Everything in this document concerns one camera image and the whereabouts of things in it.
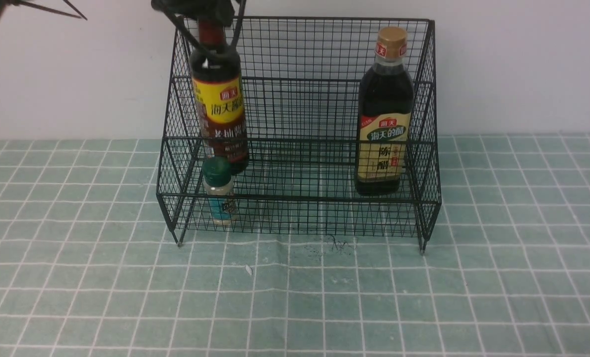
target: white grid line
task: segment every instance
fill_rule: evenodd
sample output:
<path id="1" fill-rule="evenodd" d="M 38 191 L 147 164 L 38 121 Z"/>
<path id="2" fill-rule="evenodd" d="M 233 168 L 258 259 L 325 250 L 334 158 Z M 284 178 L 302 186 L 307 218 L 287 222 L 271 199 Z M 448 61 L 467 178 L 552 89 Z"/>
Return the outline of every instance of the white grid line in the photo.
<path id="1" fill-rule="evenodd" d="M 32 151 L 32 152 L 49 152 L 52 150 L 58 150 L 58 151 L 77 151 L 78 149 L 59 149 L 58 147 L 55 147 L 54 149 L 1 149 L 1 152 L 24 152 L 24 151 Z M 91 149 L 81 149 L 81 151 L 86 151 L 86 152 L 105 152 L 103 150 L 91 150 Z M 132 151 L 120 151 L 120 150 L 110 150 L 110 152 L 120 152 L 123 154 L 131 154 Z M 136 151 L 139 154 L 160 154 L 159 151 Z"/>
<path id="2" fill-rule="evenodd" d="M 537 141 L 537 138 L 535 138 L 534 140 L 535 140 L 535 143 L 537 144 L 537 147 L 538 147 L 538 148 L 540 149 L 540 151 L 541 151 L 541 150 L 542 150 L 542 147 L 540 147 L 540 145 L 539 145 L 539 142 Z M 573 160 L 573 162 L 574 162 L 574 163 L 576 163 L 576 161 L 574 160 L 574 158 L 573 158 L 572 154 L 571 154 L 571 153 L 569 153 L 569 155 L 571 156 L 571 160 Z M 547 167 L 547 168 L 548 168 L 548 167 L 550 167 L 550 165 L 548 164 L 548 161 L 546 160 L 546 158 L 545 158 L 545 157 L 543 157 L 543 159 L 544 159 L 544 164 L 546 165 L 546 167 Z M 551 176 L 553 177 L 553 180 L 555 181 L 555 183 L 558 183 L 558 181 L 557 181 L 557 178 L 556 178 L 556 176 L 555 176 L 555 174 L 554 174 L 553 172 L 551 172 Z M 561 190 L 560 190 L 560 192 L 561 192 L 561 195 L 562 195 L 562 199 L 564 199 L 564 201 L 567 201 L 567 199 L 566 199 L 566 197 L 565 197 L 564 193 L 563 193 Z M 540 208 L 540 206 L 539 206 L 539 204 L 538 204 L 538 202 L 537 202 L 537 198 L 535 197 L 535 195 L 533 195 L 533 201 L 535 202 L 535 205 L 537 206 L 537 210 L 538 210 L 538 212 L 539 212 L 540 216 L 542 217 L 542 220 L 544 221 L 544 223 L 547 223 L 547 221 L 546 221 L 546 217 L 544 217 L 544 215 L 542 214 L 542 209 Z M 581 233 L 584 235 L 584 237 L 585 237 L 585 238 L 587 239 L 587 241 L 588 241 L 588 237 L 587 237 L 587 235 L 584 233 L 583 229 L 582 229 L 582 228 L 579 226 L 579 219 L 578 219 L 578 217 L 575 215 L 575 212 L 573 211 L 573 209 L 572 209 L 572 206 L 571 206 L 571 205 L 569 205 L 569 206 L 568 206 L 568 209 L 571 211 L 571 214 L 572 214 L 572 216 L 574 217 L 575 221 L 578 223 L 579 230 L 581 231 Z M 550 230 L 548 227 L 546 227 L 546 230 L 547 230 L 547 232 L 549 233 L 549 235 L 551 236 L 551 239 L 553 240 L 553 242 L 555 243 L 555 250 L 556 250 L 556 252 L 557 252 L 557 255 L 558 255 L 558 257 L 560 258 L 560 262 L 562 262 L 562 267 L 565 269 L 565 273 L 566 273 L 566 275 L 567 275 L 567 276 L 568 276 L 568 278 L 569 278 L 569 282 L 571 282 L 571 286 L 572 286 L 572 288 L 575 290 L 575 292 L 576 292 L 576 294 L 577 294 L 577 298 L 578 298 L 578 301 L 579 301 L 579 305 L 581 305 L 581 309 L 582 309 L 582 311 L 583 311 L 584 315 L 586 316 L 586 319 L 587 319 L 587 321 L 590 323 L 590 315 L 588 314 L 588 310 L 586 309 L 586 305 L 584 304 L 584 301 L 583 301 L 583 299 L 582 299 L 582 298 L 581 298 L 581 296 L 579 295 L 579 290 L 577 289 L 577 285 L 576 285 L 576 284 L 575 284 L 575 282 L 573 281 L 573 278 L 572 278 L 572 276 L 571 276 L 571 273 L 569 273 L 569 270 L 568 270 L 568 269 L 567 269 L 567 267 L 566 267 L 566 263 L 564 262 L 564 258 L 562 257 L 562 252 L 561 252 L 561 251 L 560 251 L 560 249 L 559 249 L 559 248 L 557 248 L 557 246 L 556 246 L 556 244 L 557 244 L 557 241 L 555 240 L 555 237 L 553 237 L 553 233 L 551 232 L 551 230 Z"/>
<path id="3" fill-rule="evenodd" d="M 103 158 L 105 158 L 106 155 L 107 155 L 107 151 L 103 154 Z M 100 172 L 100 167 L 95 172 L 93 180 L 95 180 L 96 177 L 98 176 L 98 172 Z M 90 194 L 90 190 L 91 190 L 91 186 L 88 189 L 88 192 L 86 192 L 85 197 L 87 197 Z M 83 205 L 81 205 L 79 207 L 75 217 L 79 217 L 79 215 L 81 214 L 82 208 L 83 208 Z M 70 234 L 72 233 L 72 229 L 74 228 L 74 222 L 75 221 L 73 221 L 72 224 L 70 225 L 70 229 L 68 230 L 67 237 L 70 237 Z M 94 251 L 97 248 L 97 243 L 100 240 L 100 236 L 101 236 L 102 232 L 103 232 L 102 229 L 100 231 L 98 231 L 98 237 L 94 243 L 94 246 L 92 247 L 92 251 L 90 252 L 90 257 L 88 257 L 87 265 L 89 265 L 92 261 L 92 257 L 94 256 Z M 81 289 L 81 286 L 83 283 L 83 278 L 85 277 L 85 273 L 87 273 L 87 269 L 88 269 L 88 266 L 86 266 L 83 269 L 83 273 L 81 274 L 81 278 L 79 278 L 79 283 L 77 284 L 77 290 Z M 48 274 L 48 277 L 46 277 L 44 289 L 47 286 L 51 275 L 52 275 L 52 272 L 50 272 L 50 274 Z M 61 324 L 61 327 L 59 328 L 59 332 L 57 333 L 57 338 L 55 339 L 55 343 L 52 346 L 52 350 L 50 351 L 50 357 L 52 357 L 52 355 L 54 355 L 54 352 L 57 348 L 57 344 L 59 343 L 59 339 L 61 338 L 61 334 L 63 332 L 63 329 L 66 327 L 67 319 L 70 316 L 70 312 L 72 311 L 72 308 L 74 307 L 74 301 L 76 300 L 77 294 L 78 294 L 78 291 L 74 293 L 74 296 L 72 297 L 72 301 L 70 301 L 70 306 L 68 307 L 67 312 L 66 312 L 66 318 L 63 320 L 63 323 Z"/>
<path id="4" fill-rule="evenodd" d="M 509 147 L 511 148 L 511 151 L 514 151 L 513 150 L 513 145 L 511 144 L 511 140 L 508 139 L 507 141 L 509 143 Z M 490 158 L 489 158 L 488 155 L 487 155 L 487 160 L 489 162 L 489 167 L 492 167 L 491 160 L 490 160 Z M 515 158 L 515 163 L 517 163 L 518 167 L 521 170 L 522 168 L 520 167 L 520 162 L 518 161 L 517 158 Z M 494 176 L 495 181 L 498 181 L 498 178 L 497 178 L 495 172 L 492 172 L 492 174 Z M 528 180 L 526 179 L 526 176 L 523 175 L 522 177 L 524 177 L 524 181 L 528 185 Z M 501 187 L 499 188 L 499 191 L 500 191 L 500 195 L 502 196 L 502 200 L 504 202 L 506 202 L 506 198 L 504 197 L 504 192 L 503 192 L 503 190 L 502 190 Z M 506 212 L 509 215 L 509 220 L 511 221 L 511 224 L 515 227 L 516 226 L 515 225 L 515 220 L 513 219 L 513 216 L 511 215 L 510 209 L 507 208 Z M 520 236 L 520 232 L 517 229 L 515 229 L 515 235 L 518 238 L 520 244 L 522 245 L 522 250 L 524 252 L 524 259 L 526 260 L 526 264 L 527 264 L 528 268 L 529 269 L 533 269 L 533 265 L 531 264 L 530 259 L 528 258 L 528 252 L 526 251 L 526 244 L 524 244 L 524 240 L 522 240 L 522 237 Z M 560 350 L 562 351 L 562 354 L 565 354 L 566 353 L 566 350 L 565 350 L 565 347 L 564 347 L 564 343 L 563 343 L 562 339 L 560 339 L 560 334 L 557 332 L 557 328 L 555 326 L 555 323 L 553 323 L 554 322 L 553 321 L 554 319 L 553 319 L 553 316 L 551 315 L 550 309 L 548 308 L 548 304 L 546 302 L 546 298 L 543 295 L 542 287 L 539 284 L 539 281 L 537 279 L 537 276 L 535 274 L 533 274 L 533 273 L 532 273 L 532 275 L 533 275 L 533 280 L 535 281 L 535 287 L 536 287 L 537 291 L 539 291 L 540 294 L 542 294 L 542 304 L 544 306 L 544 310 L 545 310 L 545 312 L 546 312 L 546 314 L 548 316 L 549 321 L 551 321 L 551 327 L 553 328 L 553 334 L 555 334 L 555 339 L 557 340 L 558 346 L 560 346 Z"/>

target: soy sauce bottle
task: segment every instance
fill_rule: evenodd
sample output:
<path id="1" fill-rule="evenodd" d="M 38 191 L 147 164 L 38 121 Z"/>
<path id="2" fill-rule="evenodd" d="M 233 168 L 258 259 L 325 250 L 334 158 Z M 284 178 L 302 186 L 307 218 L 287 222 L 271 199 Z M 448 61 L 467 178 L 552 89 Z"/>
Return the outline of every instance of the soy sauce bottle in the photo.
<path id="1" fill-rule="evenodd" d="M 224 58 L 212 60 L 196 49 L 189 63 L 196 111 L 201 124 L 207 158 L 224 156 L 237 175 L 249 165 L 247 124 L 238 52 L 229 47 L 224 27 L 213 20 L 198 20 L 198 41 Z"/>

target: wire mesh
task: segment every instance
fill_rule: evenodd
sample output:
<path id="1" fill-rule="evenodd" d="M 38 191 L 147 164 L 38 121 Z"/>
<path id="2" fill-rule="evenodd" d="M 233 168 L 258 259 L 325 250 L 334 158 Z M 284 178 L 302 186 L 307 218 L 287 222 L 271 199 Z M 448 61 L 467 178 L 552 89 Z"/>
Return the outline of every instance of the wire mesh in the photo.
<path id="1" fill-rule="evenodd" d="M 435 31 L 430 20 L 247 17 L 242 61 L 250 163 L 235 176 L 238 217 L 215 224 L 188 57 L 176 34 L 158 199 L 169 229 L 395 235 L 428 241 L 441 205 L 436 145 Z M 193 22 L 187 22 L 195 30 Z M 399 190 L 354 189 L 358 90 L 379 29 L 408 30 L 415 101 Z"/>

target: dark liquid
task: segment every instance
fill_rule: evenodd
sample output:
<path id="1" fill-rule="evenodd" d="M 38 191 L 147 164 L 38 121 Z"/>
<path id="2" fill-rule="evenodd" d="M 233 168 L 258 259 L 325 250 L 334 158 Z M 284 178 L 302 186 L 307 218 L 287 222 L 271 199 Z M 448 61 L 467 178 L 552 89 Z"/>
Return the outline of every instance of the dark liquid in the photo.
<path id="1" fill-rule="evenodd" d="M 240 77 L 242 72 L 240 55 L 224 41 L 224 30 L 222 30 L 221 41 L 217 41 L 218 43 L 215 44 L 202 42 L 202 35 L 203 33 L 200 34 L 202 45 L 209 50 L 224 55 L 225 58 L 219 59 L 218 61 L 210 60 L 199 50 L 194 50 L 189 57 L 189 66 L 192 77 L 203 82 L 227 82 L 236 77 Z M 244 132 L 243 135 L 236 137 L 236 139 L 243 140 L 244 147 L 247 146 L 246 132 Z M 244 158 L 231 163 L 231 174 L 239 174 L 244 171 L 248 165 L 249 154 L 247 151 Z"/>
<path id="2" fill-rule="evenodd" d="M 359 87 L 359 120 L 361 116 L 379 116 L 388 113 L 407 114 L 412 111 L 414 90 L 412 77 L 403 65 L 387 67 L 375 63 L 363 78 Z M 361 137 L 357 125 L 356 138 Z M 397 192 L 401 177 L 386 181 L 359 181 L 357 170 L 359 153 L 356 154 L 354 182 L 356 192 L 363 196 L 375 196 Z"/>

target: small seasoning bottle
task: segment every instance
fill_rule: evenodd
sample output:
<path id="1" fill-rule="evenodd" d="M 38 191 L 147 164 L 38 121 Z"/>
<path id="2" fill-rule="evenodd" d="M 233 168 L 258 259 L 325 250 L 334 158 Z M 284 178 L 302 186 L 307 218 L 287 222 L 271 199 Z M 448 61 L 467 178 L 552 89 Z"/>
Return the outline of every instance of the small seasoning bottle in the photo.
<path id="1" fill-rule="evenodd" d="M 237 218 L 238 208 L 233 199 L 231 164 L 222 156 L 213 156 L 202 165 L 204 189 L 210 197 L 209 208 L 213 223 L 228 226 Z"/>

